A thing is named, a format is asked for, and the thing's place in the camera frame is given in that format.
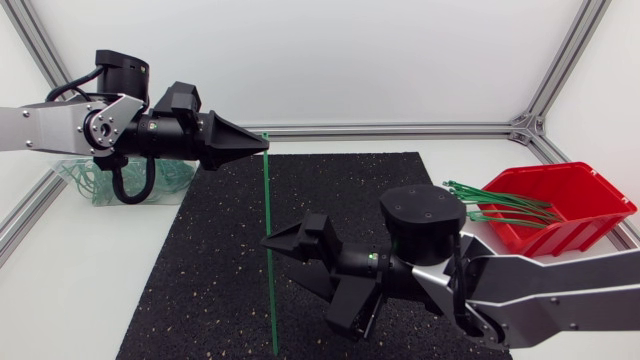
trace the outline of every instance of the black cable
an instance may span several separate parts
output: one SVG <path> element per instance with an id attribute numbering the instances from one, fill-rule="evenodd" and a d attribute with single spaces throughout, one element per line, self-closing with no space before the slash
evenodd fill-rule
<path id="1" fill-rule="evenodd" d="M 153 185 L 156 181 L 156 162 L 153 156 L 149 156 L 147 158 L 147 174 L 146 174 L 146 182 L 144 183 L 144 188 L 137 195 L 129 196 L 124 191 L 124 182 L 122 180 L 122 168 L 116 167 L 112 170 L 113 172 L 113 193 L 116 195 L 118 200 L 122 201 L 125 204 L 133 205 L 138 204 L 144 201 L 144 199 L 151 194 L 151 190 L 153 190 Z"/>
<path id="2" fill-rule="evenodd" d="M 75 87 L 73 89 L 71 89 L 75 92 L 77 92 L 78 94 L 80 94 L 80 96 L 82 96 L 85 100 L 87 101 L 91 101 L 91 98 L 89 97 L 89 95 L 87 95 L 86 92 L 84 92 L 84 90 L 80 89 L 79 87 Z"/>
<path id="3" fill-rule="evenodd" d="M 58 98 L 58 96 L 62 95 L 64 92 L 77 88 L 78 86 L 97 78 L 98 75 L 102 74 L 103 71 L 104 71 L 104 67 L 102 65 L 99 65 L 98 67 L 95 68 L 95 70 L 93 70 L 89 74 L 79 79 L 73 80 L 68 84 L 58 86 L 57 88 L 49 92 L 45 101 L 54 101 L 55 99 Z"/>

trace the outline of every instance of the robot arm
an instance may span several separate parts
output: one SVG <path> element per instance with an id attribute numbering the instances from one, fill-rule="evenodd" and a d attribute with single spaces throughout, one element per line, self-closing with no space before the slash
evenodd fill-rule
<path id="1" fill-rule="evenodd" d="M 330 303 L 326 321 L 338 334 L 370 336 L 387 298 L 422 302 L 493 349 L 531 347 L 560 331 L 640 330 L 640 251 L 545 265 L 496 255 L 460 233 L 464 205 L 444 189 L 391 189 L 380 202 L 386 246 L 342 242 L 318 214 L 262 241 L 321 260 L 287 275 Z"/>
<path id="2" fill-rule="evenodd" d="M 114 192 L 125 203 L 143 201 L 153 188 L 155 158 L 199 160 L 205 170 L 269 148 L 268 141 L 218 116 L 200 113 L 195 86 L 176 82 L 148 114 L 149 65 L 109 50 L 96 52 L 96 69 L 56 88 L 46 102 L 0 108 L 0 151 L 36 150 L 93 156 L 102 170 L 113 171 Z M 98 78 L 98 92 L 77 86 Z M 68 90 L 80 93 L 54 101 Z M 127 156 L 147 158 L 147 184 L 128 196 L 121 168 Z"/>

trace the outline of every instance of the white table surface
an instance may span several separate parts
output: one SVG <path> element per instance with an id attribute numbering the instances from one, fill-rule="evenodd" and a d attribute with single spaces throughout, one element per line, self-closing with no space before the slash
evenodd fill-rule
<path id="1" fill-rule="evenodd" d="M 505 140 L 272 143 L 271 154 L 419 151 L 434 182 L 483 186 L 502 170 L 539 164 Z M 0 269 L 0 359 L 113 359 L 177 205 L 92 207 L 67 187 Z M 486 224 L 465 231 L 499 253 Z M 606 240 L 561 261 L 613 252 Z M 515 359 L 640 358 L 637 332 L 561 333 Z"/>

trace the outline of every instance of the green wire bundle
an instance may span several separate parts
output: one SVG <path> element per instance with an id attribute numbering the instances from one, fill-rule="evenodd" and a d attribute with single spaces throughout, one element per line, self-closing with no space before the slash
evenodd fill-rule
<path id="1" fill-rule="evenodd" d="M 445 181 L 443 185 L 450 187 L 449 191 L 466 205 L 501 205 L 511 208 L 511 210 L 468 211 L 467 216 L 471 221 L 499 221 L 539 229 L 543 229 L 554 222 L 562 221 L 557 214 L 546 210 L 551 207 L 548 202 L 523 195 L 480 190 L 452 180 Z M 530 216 L 538 221 L 486 215 L 492 213 Z"/>
<path id="2" fill-rule="evenodd" d="M 112 174 L 102 171 L 91 159 L 77 159 L 61 162 L 57 171 L 76 183 L 78 192 L 90 199 L 93 205 L 102 206 L 119 203 L 111 185 Z M 153 191 L 144 203 L 160 202 L 168 195 L 176 194 L 189 187 L 195 170 L 189 164 L 179 160 L 156 160 L 156 179 Z M 145 164 L 131 162 L 122 168 L 125 191 L 138 193 L 146 182 Z"/>

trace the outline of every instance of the bundle of green sticks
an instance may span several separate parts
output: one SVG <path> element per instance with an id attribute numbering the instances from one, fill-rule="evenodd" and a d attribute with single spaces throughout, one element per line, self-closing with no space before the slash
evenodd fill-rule
<path id="1" fill-rule="evenodd" d="M 449 187 L 449 191 L 466 205 L 500 205 L 505 210 L 473 210 L 467 211 L 471 221 L 499 221 L 514 225 L 528 226 L 543 229 L 562 219 L 555 213 L 547 210 L 551 204 L 545 201 L 532 199 L 527 196 L 497 193 L 480 190 L 468 185 L 449 180 L 443 183 Z"/>

